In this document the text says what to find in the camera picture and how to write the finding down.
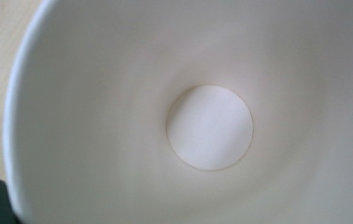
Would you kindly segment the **white disposable paper cup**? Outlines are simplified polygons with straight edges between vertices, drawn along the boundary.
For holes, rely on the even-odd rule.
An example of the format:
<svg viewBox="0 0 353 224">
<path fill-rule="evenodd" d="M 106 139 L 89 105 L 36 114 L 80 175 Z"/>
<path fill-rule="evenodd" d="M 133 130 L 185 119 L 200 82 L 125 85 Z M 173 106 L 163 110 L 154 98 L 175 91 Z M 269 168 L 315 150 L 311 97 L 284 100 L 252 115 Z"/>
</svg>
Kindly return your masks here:
<svg viewBox="0 0 353 224">
<path fill-rule="evenodd" d="M 353 224 L 353 0 L 42 0 L 4 155 L 22 224 Z"/>
</svg>

